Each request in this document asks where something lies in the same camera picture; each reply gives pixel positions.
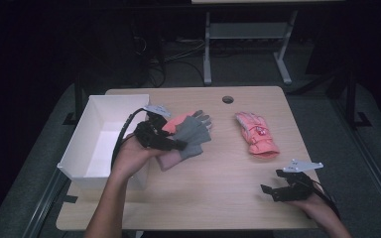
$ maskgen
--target wire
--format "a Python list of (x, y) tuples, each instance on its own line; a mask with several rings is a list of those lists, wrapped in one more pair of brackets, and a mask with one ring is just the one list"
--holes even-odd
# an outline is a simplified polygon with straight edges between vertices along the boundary
[(187, 65), (193, 67), (196, 70), (197, 74), (199, 75), (199, 77), (202, 79), (202, 82), (203, 82), (202, 72), (200, 72), (199, 68), (197, 68), (195, 65), (191, 64), (190, 62), (186, 62), (186, 61), (171, 61), (169, 63), (184, 63), (184, 64), (187, 64)]
[[(102, 17), (104, 17), (107, 13), (99, 14), (94, 19), (90, 20), (90, 22), (99, 21)], [(110, 65), (108, 65), (105, 61), (95, 56), (85, 45), (83, 45), (74, 35), (73, 35), (73, 29), (77, 28), (77, 25), (83, 21), (88, 15), (84, 15), (83, 17), (79, 18), (76, 22), (72, 24), (72, 28), (69, 30), (68, 34), (70, 37), (76, 42), (78, 46), (80, 46), (87, 54), (89, 54), (92, 58), (97, 60), (101, 65), (105, 66), (107, 69), (109, 69), (112, 72), (116, 72), (114, 68), (112, 68)]]
[[(202, 50), (202, 47), (205, 45), (205, 42), (203, 40), (197, 40), (197, 41), (200, 42), (200, 44), (198, 46), (196, 46), (195, 48), (192, 48), (192, 49), (184, 51), (184, 52), (182, 52), (180, 54), (177, 54), (177, 55), (165, 58), (164, 62), (168, 62), (168, 61), (171, 61), (171, 60), (177, 60), (177, 59), (189, 57), (189, 56), (191, 56), (193, 54), (196, 54), (196, 53), (200, 52), (200, 50)], [(160, 64), (155, 59), (151, 60), (151, 63), (153, 63), (153, 64)]]
[(143, 46), (143, 49), (141, 50), (141, 52), (137, 52), (137, 51), (135, 51), (135, 53), (136, 53), (138, 56), (141, 56), (141, 55), (144, 53), (144, 51), (147, 49), (147, 41), (145, 41), (145, 39), (142, 38), (142, 37), (134, 37), (134, 39), (135, 39), (135, 40), (140, 40), (141, 42), (144, 43), (144, 46)]
[[(220, 43), (214, 43), (212, 42), (212, 53), (211, 56), (213, 58), (230, 58), (233, 56), (237, 56), (240, 54), (243, 54), (245, 52), (245, 48), (239, 44), (237, 44), (235, 41), (233, 41), (233, 44), (229, 44), (227, 42), (220, 42)], [(226, 53), (228, 49), (235, 50), (234, 53)]]
[(156, 67), (151, 67), (150, 69), (158, 71), (158, 72), (160, 72), (163, 75), (162, 82), (157, 83), (156, 78), (150, 73), (149, 76), (150, 76), (150, 79), (151, 79), (150, 80), (151, 84), (153, 84), (153, 86), (156, 87), (156, 88), (163, 86), (163, 84), (166, 82), (166, 73), (164, 71), (162, 71), (161, 69), (158, 69)]
[(131, 124), (134, 117), (141, 111), (146, 111), (146, 110), (144, 108), (140, 108), (140, 109), (136, 110), (134, 113), (129, 115), (128, 119), (126, 120), (125, 124), (123, 125), (122, 130), (119, 133), (119, 137), (117, 138), (116, 145), (114, 145), (114, 148), (113, 148), (113, 154), (112, 154), (110, 169), (113, 168), (113, 164), (114, 164), (114, 161), (116, 160), (117, 154), (120, 151), (120, 147), (122, 146), (123, 142), (126, 141), (126, 140), (123, 140), (123, 137), (125, 136), (125, 133), (129, 127), (129, 124)]
[(339, 215), (339, 211), (338, 211), (338, 208), (336, 207), (335, 203), (326, 195), (324, 194), (323, 192), (321, 192), (319, 189), (315, 188), (314, 186), (310, 186), (308, 184), (306, 184), (305, 182), (303, 181), (300, 181), (298, 179), (295, 180), (295, 182), (301, 184), (301, 185), (304, 185), (306, 186), (307, 188), (311, 188), (313, 190), (313, 192), (318, 195), (329, 207), (330, 209), (333, 210), (333, 212), (336, 214), (336, 216), (341, 219), (340, 215)]
[(312, 179), (312, 182), (316, 183), (317, 185), (319, 185), (321, 187), (321, 189), (323, 190), (323, 192), (325, 194), (327, 194), (327, 196), (329, 197), (329, 199), (331, 199), (331, 196), (330, 196), (330, 193), (322, 186), (322, 184), (320, 184), (318, 181), (315, 181)]

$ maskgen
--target pink and gray glove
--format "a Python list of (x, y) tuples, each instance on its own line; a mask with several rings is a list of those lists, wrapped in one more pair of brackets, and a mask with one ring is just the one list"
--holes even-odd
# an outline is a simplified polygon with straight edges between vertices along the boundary
[(238, 112), (236, 118), (243, 138), (249, 143), (250, 154), (261, 159), (273, 159), (280, 154), (264, 118), (248, 112)]
[(184, 115), (169, 121), (163, 128), (163, 130), (170, 128), (169, 132), (176, 133), (172, 137), (174, 140), (181, 140), (188, 144), (182, 151), (171, 150), (167, 154), (157, 157), (157, 162), (162, 171), (166, 171), (188, 158), (202, 154), (203, 150), (200, 144), (211, 140), (208, 131), (211, 122), (208, 115), (204, 115), (201, 110)]

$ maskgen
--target gray carpet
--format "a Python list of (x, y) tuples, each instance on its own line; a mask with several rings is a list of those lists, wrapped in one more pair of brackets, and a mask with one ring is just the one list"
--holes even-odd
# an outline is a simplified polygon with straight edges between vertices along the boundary
[[(312, 81), (313, 75), (304, 75), (312, 46), (291, 45), (286, 63), (294, 79), (285, 85), (273, 62), (271, 51), (244, 51), (227, 58), (212, 58), (212, 86), (278, 85), (291, 91)], [(202, 58), (187, 58), (201, 70)], [(202, 86), (198, 72), (185, 63), (167, 65), (168, 75), (163, 87)], [(335, 109), (334, 103), (324, 96), (327, 84), (322, 84), (302, 96), (288, 96), (296, 122), (314, 162), (324, 163), (318, 170), (323, 186), (337, 200), (343, 222), (354, 237), (381, 238), (381, 194), (361, 153), (355, 146), (350, 130)], [(373, 98), (358, 88), (357, 109), (366, 114), (373, 127), (358, 130), (381, 169), (381, 113)], [(34, 215), (48, 182), (66, 148), (73, 126), (63, 125), (65, 116), (74, 111), (71, 86), (56, 105), (42, 134), (30, 153), (23, 169), (14, 182), (0, 209), (0, 237), (22, 237)], [(59, 231), (56, 219), (69, 182), (63, 185), (46, 215), (38, 237), (81, 237), (82, 232)], [(274, 231), (277, 238), (326, 237), (318, 229)]]

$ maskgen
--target wooden table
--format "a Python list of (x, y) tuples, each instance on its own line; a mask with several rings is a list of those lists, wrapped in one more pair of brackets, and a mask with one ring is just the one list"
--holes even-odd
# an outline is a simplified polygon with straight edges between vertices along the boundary
[[(293, 206), (274, 202), (260, 184), (286, 186), (275, 170), (291, 159), (309, 162), (299, 129), (280, 87), (194, 87), (113, 89), (107, 94), (150, 94), (153, 105), (166, 106), (174, 116), (202, 109), (212, 119), (212, 141), (203, 154), (161, 172), (150, 161), (147, 188), (128, 190), (124, 229), (133, 230), (239, 230), (314, 228), (314, 222)], [(234, 101), (226, 104), (224, 96)], [(274, 160), (262, 161), (248, 153), (234, 113), (263, 116), (281, 150)], [(307, 173), (318, 180), (314, 171)], [(84, 230), (101, 190), (80, 190), (72, 184), (58, 217), (61, 230)]]

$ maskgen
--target black cable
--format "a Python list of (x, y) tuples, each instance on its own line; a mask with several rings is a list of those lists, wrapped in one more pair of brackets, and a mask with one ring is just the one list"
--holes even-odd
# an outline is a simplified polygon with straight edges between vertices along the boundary
[(151, 84), (153, 84), (153, 86), (156, 87), (156, 88), (163, 86), (163, 84), (166, 82), (166, 73), (163, 72), (162, 69), (158, 69), (156, 67), (150, 67), (150, 69), (158, 71), (158, 72), (160, 72), (163, 75), (162, 82), (157, 83), (156, 78), (150, 73), (150, 79), (151, 79), (150, 82), (151, 82)]
[(116, 156), (117, 154), (119, 153), (120, 151), (120, 147), (122, 146), (124, 140), (123, 140), (123, 137), (125, 136), (125, 133), (126, 133), (126, 130), (128, 129), (129, 127), (129, 124), (131, 124), (132, 120), (134, 119), (134, 117), (141, 111), (145, 111), (144, 108), (140, 108), (138, 110), (136, 110), (134, 113), (132, 113), (131, 115), (129, 115), (128, 119), (126, 120), (125, 124), (123, 125), (122, 127), (122, 130), (120, 131), (119, 133), (119, 137), (117, 138), (117, 141), (116, 141), (116, 144), (114, 146), (114, 149), (113, 149), (113, 154), (112, 154), (112, 160), (111, 160), (111, 165), (110, 165), (110, 169), (113, 168), (113, 164), (114, 164), (114, 161), (116, 160)]
[(212, 50), (211, 56), (213, 58), (230, 58), (230, 57), (234, 57), (234, 56), (237, 56), (237, 55), (240, 55), (240, 54), (244, 54), (244, 52), (246, 51), (243, 46), (237, 44), (236, 42), (233, 42), (232, 44), (227, 43), (227, 42), (221, 42), (221, 43), (216, 44), (216, 45), (214, 43), (212, 43), (210, 45), (212, 45), (212, 47), (211, 47), (211, 50)]
[(184, 64), (187, 64), (187, 65), (193, 67), (196, 70), (196, 72), (199, 75), (199, 77), (202, 79), (202, 83), (203, 83), (203, 75), (200, 72), (199, 68), (197, 68), (195, 65), (191, 64), (190, 62), (186, 62), (186, 61), (171, 61), (169, 63), (184, 63)]
[(64, 238), (67, 235), (67, 231), (63, 233), (63, 236), (61, 238)]
[(326, 190), (326, 188), (324, 188), (324, 186), (322, 186), (322, 184), (320, 184), (318, 181), (315, 181), (315, 180), (313, 180), (313, 179), (312, 179), (312, 182), (314, 182), (314, 183), (316, 183), (317, 185), (319, 185), (319, 186), (321, 187), (321, 189), (323, 190), (323, 192), (324, 192), (325, 194), (327, 194), (327, 197), (328, 197), (330, 200), (333, 201), (333, 199), (332, 199), (330, 193)]
[[(102, 14), (99, 14), (95, 19), (92, 19), (90, 20), (90, 22), (95, 22), (95, 21), (99, 21), (103, 16), (105, 16), (107, 13), (102, 13)], [(88, 15), (85, 15), (83, 16), (82, 18), (80, 18), (79, 20), (83, 20), (85, 17), (87, 17)], [(106, 67), (107, 69), (109, 69), (111, 72), (113, 73), (116, 73), (116, 70), (111, 67), (109, 64), (107, 64), (105, 61), (103, 61), (102, 59), (98, 58), (97, 56), (95, 56), (85, 45), (83, 45), (74, 35), (73, 35), (73, 28), (76, 27), (77, 24), (79, 24), (79, 22), (81, 21), (76, 21), (75, 23), (72, 24), (72, 29), (68, 32), (69, 36), (75, 41), (75, 43), (84, 51), (86, 52), (88, 55), (90, 55), (93, 59), (95, 59), (96, 61), (98, 61), (101, 65), (103, 65), (104, 67)]]
[(203, 52), (203, 48), (190, 49), (190, 50), (187, 50), (187, 51), (180, 53), (178, 55), (166, 58), (164, 60), (164, 62), (169, 62), (169, 61), (188, 58), (188, 57), (199, 56), (197, 54), (201, 54), (202, 52)]
[(338, 208), (336, 207), (335, 203), (327, 196), (325, 195), (323, 192), (321, 192), (320, 190), (318, 190), (317, 188), (315, 188), (314, 186), (309, 186), (308, 184), (305, 184), (304, 182), (300, 181), (300, 180), (295, 180), (296, 183), (298, 184), (301, 184), (307, 188), (310, 188), (313, 190), (313, 192), (319, 196), (325, 203), (326, 205), (328, 205), (330, 207), (330, 209), (333, 210), (333, 212), (336, 214), (336, 216), (341, 219), (340, 215), (339, 215), (339, 211), (338, 211)]

